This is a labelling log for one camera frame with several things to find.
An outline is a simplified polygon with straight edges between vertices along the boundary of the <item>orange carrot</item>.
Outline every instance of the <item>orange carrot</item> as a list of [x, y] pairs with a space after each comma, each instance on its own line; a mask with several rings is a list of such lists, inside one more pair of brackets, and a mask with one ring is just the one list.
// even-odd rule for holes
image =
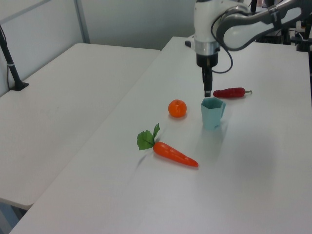
[[185, 156], [183, 153], [179, 152], [178, 150], [172, 148], [171, 146], [163, 143], [163, 142], [156, 142], [153, 146], [153, 150], [156, 154], [171, 159], [173, 161], [191, 166], [191, 167], [198, 167], [198, 163]]
[[160, 130], [160, 127], [159, 127], [159, 124], [157, 124], [154, 128], [153, 134], [148, 130], [138, 134], [137, 142], [136, 142], [138, 145], [138, 149], [146, 150], [146, 149], [153, 148], [154, 152], [160, 156], [166, 157], [168, 159], [171, 159], [179, 163], [183, 163], [191, 167], [198, 167], [198, 163], [195, 160], [185, 156], [183, 153], [172, 148], [171, 146], [163, 142], [155, 143], [155, 137], [159, 130]]

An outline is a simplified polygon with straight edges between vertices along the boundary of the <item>orange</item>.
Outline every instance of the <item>orange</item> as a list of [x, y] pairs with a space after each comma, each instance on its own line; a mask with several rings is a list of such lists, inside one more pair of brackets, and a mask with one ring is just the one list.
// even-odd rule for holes
[[169, 114], [173, 117], [183, 117], [186, 114], [186, 104], [184, 101], [178, 99], [173, 100], [168, 106], [168, 111]]

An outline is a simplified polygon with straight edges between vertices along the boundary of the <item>table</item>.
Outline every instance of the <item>table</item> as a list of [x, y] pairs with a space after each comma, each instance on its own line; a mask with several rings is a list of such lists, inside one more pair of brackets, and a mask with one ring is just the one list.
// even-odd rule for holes
[[[308, 55], [260, 43], [232, 52], [233, 69], [213, 87], [253, 94], [226, 100], [209, 132], [201, 69], [184, 41], [171, 39], [12, 234], [311, 233]], [[229, 64], [222, 50], [215, 69]], [[183, 119], [168, 115], [175, 98], [188, 105]], [[198, 169], [138, 150], [138, 133], [157, 123], [161, 141]]]
[[0, 202], [41, 196], [160, 51], [76, 44], [0, 98]]

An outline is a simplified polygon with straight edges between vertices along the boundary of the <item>cup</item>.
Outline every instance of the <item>cup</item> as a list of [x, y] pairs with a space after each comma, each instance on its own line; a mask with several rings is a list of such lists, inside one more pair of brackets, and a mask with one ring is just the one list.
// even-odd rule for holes
[[216, 97], [205, 98], [201, 103], [204, 129], [215, 130], [220, 126], [226, 103]]

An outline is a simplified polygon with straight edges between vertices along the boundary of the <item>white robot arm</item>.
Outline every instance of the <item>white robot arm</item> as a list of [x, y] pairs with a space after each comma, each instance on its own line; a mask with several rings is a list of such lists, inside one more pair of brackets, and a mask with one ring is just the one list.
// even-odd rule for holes
[[205, 97], [212, 90], [212, 67], [222, 46], [226, 51], [244, 49], [255, 39], [307, 18], [312, 0], [284, 0], [252, 15], [247, 5], [232, 0], [197, 0], [195, 4], [196, 62], [202, 68]]

